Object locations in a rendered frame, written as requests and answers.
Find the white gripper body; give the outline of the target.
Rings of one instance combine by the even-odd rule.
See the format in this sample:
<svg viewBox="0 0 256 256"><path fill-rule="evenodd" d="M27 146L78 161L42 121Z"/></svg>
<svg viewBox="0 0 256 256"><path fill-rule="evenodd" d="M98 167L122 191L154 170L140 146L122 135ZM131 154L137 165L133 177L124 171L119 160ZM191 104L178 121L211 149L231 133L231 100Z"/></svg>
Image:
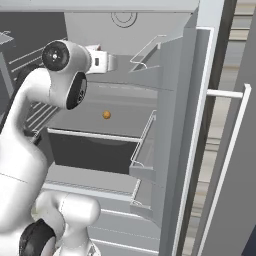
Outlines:
<svg viewBox="0 0 256 256"><path fill-rule="evenodd" d="M117 58L115 55L109 54L107 61L107 71L114 71L117 69Z"/></svg>

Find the grey open fridge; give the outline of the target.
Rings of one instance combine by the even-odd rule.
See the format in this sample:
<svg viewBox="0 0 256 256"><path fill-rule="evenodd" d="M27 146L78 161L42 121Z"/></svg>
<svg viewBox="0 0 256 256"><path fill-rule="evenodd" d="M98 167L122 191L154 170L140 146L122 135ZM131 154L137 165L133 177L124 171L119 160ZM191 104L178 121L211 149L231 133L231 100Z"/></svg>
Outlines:
<svg viewBox="0 0 256 256"><path fill-rule="evenodd" d="M186 28L196 26L187 22L183 30ZM153 55L158 63L148 69L127 71L124 65L117 65L114 71L88 74L84 99L77 106L82 109L78 120L86 127L79 129L65 115L61 125L50 128L140 138L151 112L157 110L160 50ZM104 111L111 113L110 119L103 118ZM57 166L64 171L73 168Z"/></svg>

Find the dark fridge door with racks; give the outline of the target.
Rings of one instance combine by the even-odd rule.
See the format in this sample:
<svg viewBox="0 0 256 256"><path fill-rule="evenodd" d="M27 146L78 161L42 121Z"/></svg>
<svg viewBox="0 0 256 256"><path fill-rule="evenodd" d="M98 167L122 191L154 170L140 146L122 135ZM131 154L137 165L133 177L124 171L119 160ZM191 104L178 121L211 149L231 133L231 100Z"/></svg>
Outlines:
<svg viewBox="0 0 256 256"><path fill-rule="evenodd" d="M0 12L0 130L17 92L14 79L19 72L41 63L46 44L66 38L63 13Z"/></svg>

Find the dark fridge crisper drawer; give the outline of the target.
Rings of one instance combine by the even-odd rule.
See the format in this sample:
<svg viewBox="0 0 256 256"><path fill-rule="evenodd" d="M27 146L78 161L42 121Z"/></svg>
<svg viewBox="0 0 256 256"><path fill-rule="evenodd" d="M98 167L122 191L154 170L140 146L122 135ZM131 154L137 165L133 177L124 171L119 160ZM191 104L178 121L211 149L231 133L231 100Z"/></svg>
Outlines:
<svg viewBox="0 0 256 256"><path fill-rule="evenodd" d="M57 165L129 174L132 155L140 138L47 129Z"/></svg>

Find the grey fridge door with gasket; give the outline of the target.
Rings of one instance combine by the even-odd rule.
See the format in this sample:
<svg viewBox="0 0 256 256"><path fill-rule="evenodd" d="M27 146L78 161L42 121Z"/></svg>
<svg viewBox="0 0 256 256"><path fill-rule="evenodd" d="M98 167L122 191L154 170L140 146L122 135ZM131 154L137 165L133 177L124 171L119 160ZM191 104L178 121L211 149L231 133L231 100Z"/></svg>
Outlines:
<svg viewBox="0 0 256 256"><path fill-rule="evenodd" d="M211 69L214 30L186 28L162 44L154 135L150 220L160 229L157 256L172 256L186 172L193 166Z"/></svg>

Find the grey tall door panel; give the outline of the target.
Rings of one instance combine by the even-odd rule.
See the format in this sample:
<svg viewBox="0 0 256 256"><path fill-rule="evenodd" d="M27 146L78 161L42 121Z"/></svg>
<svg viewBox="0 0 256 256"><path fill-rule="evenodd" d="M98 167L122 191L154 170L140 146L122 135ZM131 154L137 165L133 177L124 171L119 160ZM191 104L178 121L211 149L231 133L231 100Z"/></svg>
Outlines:
<svg viewBox="0 0 256 256"><path fill-rule="evenodd" d="M256 256L256 9L234 90L244 92L244 84L251 93L202 256ZM191 256L197 256L240 103L230 102Z"/></svg>

